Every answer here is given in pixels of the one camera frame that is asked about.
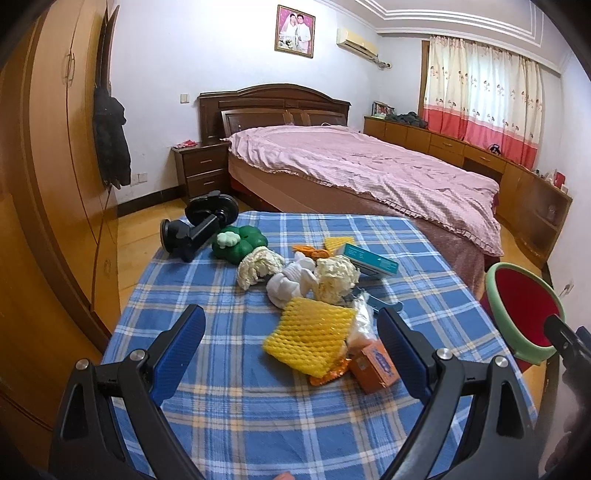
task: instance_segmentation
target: decorative items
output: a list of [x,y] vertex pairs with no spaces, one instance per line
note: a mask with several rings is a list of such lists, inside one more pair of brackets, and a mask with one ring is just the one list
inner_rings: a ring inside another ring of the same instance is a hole
[[316,17],[294,8],[277,5],[275,50],[304,57],[314,56]]

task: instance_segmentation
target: small cardboard box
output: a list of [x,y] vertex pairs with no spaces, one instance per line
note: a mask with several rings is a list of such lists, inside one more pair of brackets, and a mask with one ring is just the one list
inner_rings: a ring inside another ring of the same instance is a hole
[[398,263],[357,245],[344,244],[336,252],[336,255],[344,255],[355,265],[361,273],[366,275],[396,275]]
[[381,340],[355,355],[349,369],[368,394],[389,387],[400,378]]

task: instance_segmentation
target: table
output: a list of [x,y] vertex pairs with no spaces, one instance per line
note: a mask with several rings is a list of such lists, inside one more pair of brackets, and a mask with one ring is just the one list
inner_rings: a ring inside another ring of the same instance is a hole
[[[465,360],[512,356],[479,303],[410,220],[382,216],[242,213],[269,248],[292,258],[291,245],[320,247],[326,236],[353,236],[361,247],[400,264],[394,277],[362,275],[360,286],[383,300],[404,303],[402,318],[435,348]],[[247,293],[236,285],[236,267],[204,247],[191,264],[160,249],[129,299],[104,362],[147,348],[190,303],[207,316],[205,336],[174,397],[162,410],[185,450],[208,480],[273,478],[291,471],[297,480],[377,480],[413,428],[422,405],[402,382],[365,395],[350,374],[322,386],[267,355],[262,341],[280,310],[263,284]],[[531,396],[517,373],[530,415]],[[147,461],[123,411],[114,401],[136,467]],[[432,475],[445,470],[469,411],[463,398]]]

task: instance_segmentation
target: cauliflower toy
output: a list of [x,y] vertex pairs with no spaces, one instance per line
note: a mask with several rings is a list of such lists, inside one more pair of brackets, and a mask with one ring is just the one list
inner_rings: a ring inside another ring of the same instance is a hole
[[238,265],[238,285],[246,291],[261,278],[279,273],[284,264],[285,260],[281,255],[267,247],[256,247]]
[[359,281],[359,274],[343,255],[319,259],[314,270],[317,281],[312,287],[314,298],[332,305],[341,303]]
[[216,258],[238,265],[255,248],[268,244],[267,237],[255,226],[227,226],[218,233],[212,243],[212,250]]

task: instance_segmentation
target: cloth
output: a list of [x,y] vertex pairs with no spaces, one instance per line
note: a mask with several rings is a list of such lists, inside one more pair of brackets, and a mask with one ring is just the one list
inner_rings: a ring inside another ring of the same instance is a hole
[[543,89],[534,60],[461,38],[431,37],[424,100],[429,130],[531,169],[540,142]]
[[[385,216],[241,213],[269,247],[291,258],[293,243],[320,245],[327,236],[352,236],[357,245],[396,259],[399,273],[362,277],[361,287],[404,303],[402,318],[435,348],[489,361],[506,355],[517,366],[479,303],[447,262],[407,219]],[[205,336],[175,395],[162,403],[173,432],[207,480],[271,480],[291,471],[297,480],[376,480],[399,451],[421,411],[402,382],[365,395],[351,374],[322,387],[262,350],[281,310],[259,284],[242,293],[236,267],[203,248],[189,264],[159,249],[131,294],[103,359],[122,360],[147,348],[190,303],[207,316]],[[519,372],[531,415],[535,407]],[[432,474],[447,468],[469,411],[463,398]],[[148,471],[121,401],[122,434],[134,464]]]
[[490,256],[503,255],[492,212],[499,184],[487,177],[347,127],[250,128],[230,141],[231,153],[250,166],[369,195],[465,236]]
[[305,23],[298,23],[295,34],[297,36],[297,49],[302,53],[308,53],[308,45],[312,39],[310,27]]

